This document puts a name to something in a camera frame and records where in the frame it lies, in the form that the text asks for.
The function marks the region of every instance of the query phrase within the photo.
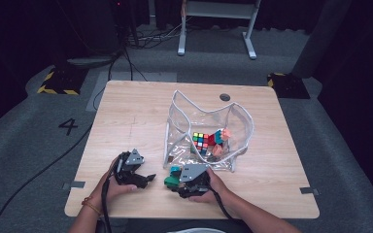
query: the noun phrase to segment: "person's right hand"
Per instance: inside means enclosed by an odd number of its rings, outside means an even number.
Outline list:
[[[220,195],[220,197],[225,197],[229,193],[231,193],[231,191],[226,187],[225,183],[220,179],[220,177],[217,174],[214,173],[214,171],[211,168],[207,169],[207,173],[211,179],[211,188],[215,192],[217,192]],[[191,196],[189,197],[189,201],[217,204],[217,199],[215,198],[213,191],[207,191],[202,196]]]

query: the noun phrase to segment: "wooden table top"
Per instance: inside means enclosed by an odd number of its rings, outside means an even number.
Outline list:
[[[245,154],[236,159],[235,172],[216,171],[235,193],[281,218],[319,216],[307,177],[274,90],[267,86],[198,83],[107,83],[75,178],[84,188],[72,188],[65,206],[76,216],[81,202],[95,188],[111,162],[123,151],[136,149],[145,163],[136,171],[156,174],[147,188],[121,195],[109,206],[112,217],[225,218],[220,207],[189,202],[171,192],[163,181],[166,122],[172,96],[179,90],[201,109],[210,111],[236,102],[254,120],[254,134]],[[224,102],[220,95],[231,100]]]

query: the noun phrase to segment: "bracelet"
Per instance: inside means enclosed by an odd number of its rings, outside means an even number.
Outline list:
[[[99,211],[98,209],[96,209],[96,207],[94,207],[92,204],[90,204],[90,202],[88,202],[90,199],[92,199],[93,197],[92,196],[88,196],[84,199],[84,201],[82,202],[82,205],[83,206],[88,206],[90,207],[93,211],[95,211],[99,216],[102,216],[102,212]]]

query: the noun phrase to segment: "light wood surface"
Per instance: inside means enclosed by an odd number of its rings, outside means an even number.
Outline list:
[[[231,190],[278,217],[319,216],[314,195],[300,192],[299,188],[309,187],[309,183],[272,88],[122,81],[107,83],[75,178],[85,182],[85,187],[72,188],[65,207],[67,216],[78,214],[82,200],[114,158],[137,149],[145,163],[136,173],[156,177],[147,188],[111,203],[110,216],[225,218],[220,207],[189,202],[163,184],[169,175],[163,168],[166,120],[177,89],[206,111],[236,102],[253,117],[254,134],[247,152],[237,158],[235,172],[216,172]],[[221,101],[222,93],[229,94],[231,100]]]

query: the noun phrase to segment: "transparent bag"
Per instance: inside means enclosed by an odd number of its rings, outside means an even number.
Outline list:
[[[199,136],[217,138],[225,129],[230,137],[221,144],[205,148],[197,143]],[[207,163],[215,170],[234,172],[235,159],[247,151],[253,133],[253,118],[239,104],[208,112],[176,90],[167,120],[164,168]]]

